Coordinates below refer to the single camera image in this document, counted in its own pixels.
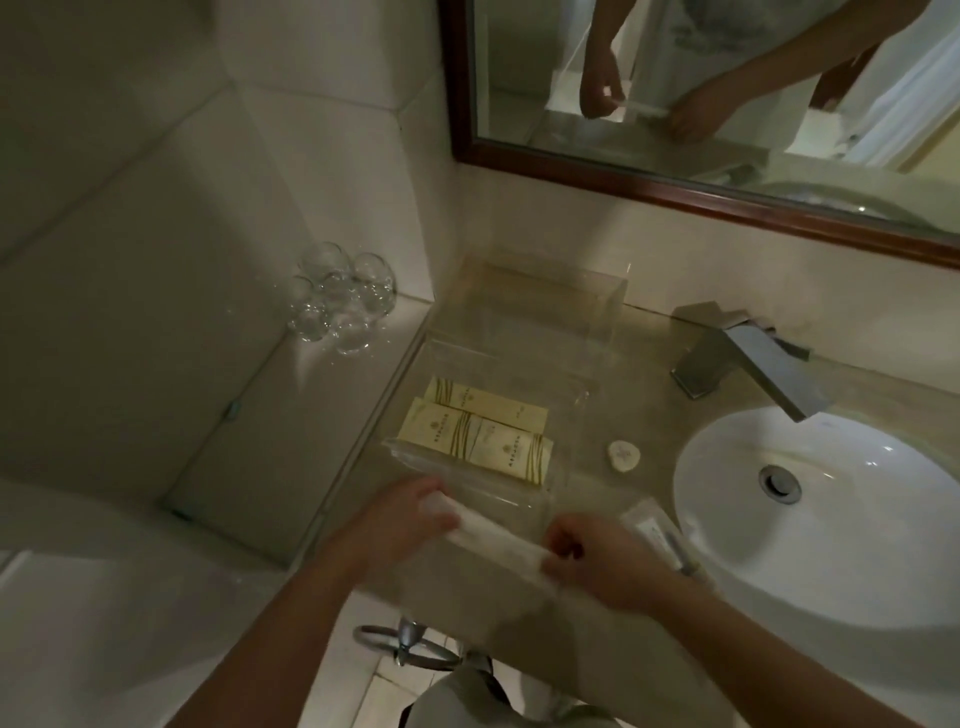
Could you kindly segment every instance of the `round soap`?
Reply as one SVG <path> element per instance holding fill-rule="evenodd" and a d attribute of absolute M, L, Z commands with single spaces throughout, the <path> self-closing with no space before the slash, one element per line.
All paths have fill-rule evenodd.
<path fill-rule="evenodd" d="M 607 445 L 607 457 L 610 464 L 618 473 L 628 473 L 640 462 L 640 451 L 633 443 L 626 440 L 614 440 Z"/>

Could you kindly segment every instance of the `white sink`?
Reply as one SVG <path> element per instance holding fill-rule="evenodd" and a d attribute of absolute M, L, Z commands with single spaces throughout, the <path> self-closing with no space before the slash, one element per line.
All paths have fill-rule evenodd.
<path fill-rule="evenodd" d="M 765 492 L 769 465 L 797 502 Z M 956 724 L 960 484 L 942 468 L 866 425 L 767 407 L 698 433 L 674 499 L 735 606 L 922 724 Z"/>

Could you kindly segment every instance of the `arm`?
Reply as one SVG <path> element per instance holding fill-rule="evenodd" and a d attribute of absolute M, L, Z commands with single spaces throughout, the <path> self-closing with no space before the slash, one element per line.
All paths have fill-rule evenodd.
<path fill-rule="evenodd" d="M 616 521 L 560 516 L 546 545 L 558 554 L 547 575 L 658 621 L 754 728 L 919 728 L 669 569 Z"/>
<path fill-rule="evenodd" d="M 856 58 L 920 17 L 930 0 L 848 0 L 840 10 L 769 53 L 693 89 L 673 108 L 669 128 L 680 141 L 713 135 L 753 99 Z"/>
<path fill-rule="evenodd" d="M 611 97 L 623 101 L 620 69 L 611 43 L 619 33 L 636 0 L 596 0 L 593 20 L 587 35 L 584 73 L 580 79 L 580 111 L 587 119 L 610 116 L 616 104 L 604 94 L 609 88 Z"/>
<path fill-rule="evenodd" d="M 420 511 L 420 501 L 442 489 L 436 478 L 384 488 L 287 582 L 169 728 L 296 728 L 330 631 L 353 588 L 373 570 L 401 561 L 457 526 L 452 514 Z"/>

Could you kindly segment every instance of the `faucet handle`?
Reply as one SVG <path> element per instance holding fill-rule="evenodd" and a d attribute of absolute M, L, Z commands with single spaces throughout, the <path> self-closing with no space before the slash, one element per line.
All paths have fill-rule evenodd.
<path fill-rule="evenodd" d="M 757 318 L 753 319 L 753 323 L 766 331 L 767 335 L 776 341 L 781 349 L 793 356 L 795 359 L 800 359 L 801 361 L 810 360 L 810 356 L 813 354 L 813 349 L 810 347 L 805 347 L 802 344 L 794 344 L 792 341 L 787 341 L 779 336 L 777 334 L 777 327 L 774 326 L 770 319 L 758 316 Z"/>

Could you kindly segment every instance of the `sink drain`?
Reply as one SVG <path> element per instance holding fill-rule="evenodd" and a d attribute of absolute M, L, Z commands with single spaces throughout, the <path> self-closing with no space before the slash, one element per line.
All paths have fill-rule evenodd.
<path fill-rule="evenodd" d="M 791 505 L 803 495 L 797 476 L 779 465 L 764 466 L 758 479 L 763 492 L 777 503 Z"/>

